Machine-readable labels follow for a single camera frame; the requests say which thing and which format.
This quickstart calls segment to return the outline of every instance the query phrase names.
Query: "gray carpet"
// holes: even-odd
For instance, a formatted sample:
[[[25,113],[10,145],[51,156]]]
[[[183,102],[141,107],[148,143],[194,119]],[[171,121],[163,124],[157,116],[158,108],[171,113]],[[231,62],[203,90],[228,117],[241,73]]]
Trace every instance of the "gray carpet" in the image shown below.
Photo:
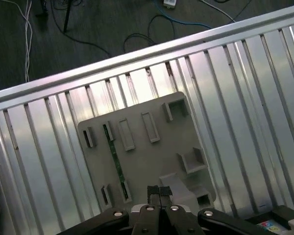
[[[230,0],[219,4],[208,2],[236,16],[249,0]],[[16,0],[22,9],[26,0]],[[294,0],[252,0],[237,18],[238,21],[265,14],[294,5]],[[30,56],[30,80],[39,79],[94,63],[107,58],[99,49],[82,45],[64,37],[56,28],[50,11],[49,15],[37,18],[33,13],[30,21],[33,27],[32,51]],[[201,22],[211,27],[229,23],[229,19],[198,2],[198,0],[177,0],[174,10],[166,12],[172,17],[189,22]],[[80,40],[100,45],[112,56],[123,54],[123,41],[131,33],[147,33],[150,19],[159,14],[153,0],[84,0],[83,4],[73,7],[68,34]],[[65,11],[55,10],[55,17],[62,26]],[[25,22],[16,6],[0,2],[0,90],[24,82],[25,63]],[[174,24],[176,37],[206,30],[197,25]],[[170,22],[157,18],[151,25],[151,37],[157,43],[172,40]],[[147,47],[148,43],[140,38],[131,38],[126,43],[126,51]]]

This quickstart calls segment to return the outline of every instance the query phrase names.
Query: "metal rail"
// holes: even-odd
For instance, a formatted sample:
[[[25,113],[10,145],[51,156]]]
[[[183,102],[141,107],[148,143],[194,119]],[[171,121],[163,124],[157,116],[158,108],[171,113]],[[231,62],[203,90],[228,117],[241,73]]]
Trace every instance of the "metal rail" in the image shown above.
[[[3,234],[55,234],[98,213],[79,122],[187,96],[217,210],[294,209],[294,7],[0,91]]]

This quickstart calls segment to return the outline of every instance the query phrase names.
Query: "plastic slot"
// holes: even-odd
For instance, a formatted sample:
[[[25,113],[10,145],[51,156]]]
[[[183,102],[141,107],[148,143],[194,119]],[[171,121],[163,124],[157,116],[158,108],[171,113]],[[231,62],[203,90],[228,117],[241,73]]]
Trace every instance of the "plastic slot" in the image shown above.
[[[96,143],[94,141],[95,137],[94,137],[94,134],[93,134],[91,127],[87,127],[87,129],[83,131],[83,134],[84,134],[84,138],[85,138],[87,147],[89,147],[89,148],[94,147],[96,145]]]
[[[162,105],[162,108],[167,122],[171,122],[174,119],[180,119],[189,115],[189,109],[185,98],[166,102]]]
[[[128,189],[127,182],[124,180],[122,184],[123,185],[119,184],[119,189],[121,191],[123,202],[129,203],[132,201],[132,196],[131,196],[130,191]]]
[[[144,113],[142,114],[142,118],[145,124],[145,128],[147,130],[147,134],[151,143],[157,142],[160,140],[158,130],[153,119],[152,113]]]
[[[110,193],[110,185],[107,185],[107,186],[102,186],[101,188],[101,194],[102,194],[102,197],[103,197],[103,202],[104,202],[104,208],[110,208],[112,207],[112,200],[111,200],[111,193]]]
[[[114,140],[114,135],[113,135],[113,132],[112,132],[112,126],[111,126],[110,121],[107,121],[103,125],[106,125],[106,127],[107,127],[110,141],[113,141]]]
[[[198,185],[197,187],[191,189],[191,191],[195,194],[198,205],[201,209],[213,207],[212,196],[204,186]]]
[[[193,148],[192,152],[185,154],[178,153],[178,156],[181,158],[181,162],[187,174],[207,168],[202,149]]]
[[[119,126],[119,131],[120,131],[121,139],[122,139],[125,150],[128,151],[128,150],[134,149],[135,144],[134,144],[131,131],[129,129],[127,119],[125,118],[119,121],[118,126]]]

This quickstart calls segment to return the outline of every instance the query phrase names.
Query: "colorful label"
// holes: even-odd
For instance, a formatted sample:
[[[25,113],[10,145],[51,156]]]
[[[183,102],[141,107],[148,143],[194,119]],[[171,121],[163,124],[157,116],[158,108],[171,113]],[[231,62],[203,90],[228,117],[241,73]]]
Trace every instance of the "colorful label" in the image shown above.
[[[268,220],[268,221],[262,222],[260,224],[257,224],[257,226],[259,226],[260,228],[263,228],[265,230],[268,230],[270,232],[273,232],[275,234],[280,234],[280,235],[284,234],[288,231],[286,228],[284,228],[283,226],[281,226],[280,224],[278,224],[274,220]]]

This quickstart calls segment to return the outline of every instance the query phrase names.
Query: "green circuit board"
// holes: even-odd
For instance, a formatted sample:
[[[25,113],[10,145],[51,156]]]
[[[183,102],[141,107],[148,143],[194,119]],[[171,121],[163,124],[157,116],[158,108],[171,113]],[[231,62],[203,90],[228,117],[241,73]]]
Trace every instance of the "green circuit board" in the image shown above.
[[[118,154],[117,154],[116,148],[114,146],[113,141],[110,140],[110,136],[109,136],[109,132],[108,132],[107,126],[106,125],[103,125],[103,129],[104,129],[104,133],[105,133],[105,135],[107,137],[107,141],[108,141],[108,144],[109,144],[109,148],[110,148],[110,152],[111,152],[111,155],[112,155],[114,164],[115,164],[116,169],[117,169],[117,173],[118,173],[118,177],[119,177],[119,181],[120,181],[120,184],[121,184],[121,187],[122,187],[122,191],[123,191],[124,197],[127,200],[128,199],[128,194],[127,194],[126,187],[125,187],[125,184],[124,184],[125,177],[123,175],[122,167],[121,167],[121,164],[120,164],[120,161],[119,161],[119,158],[118,158]]]

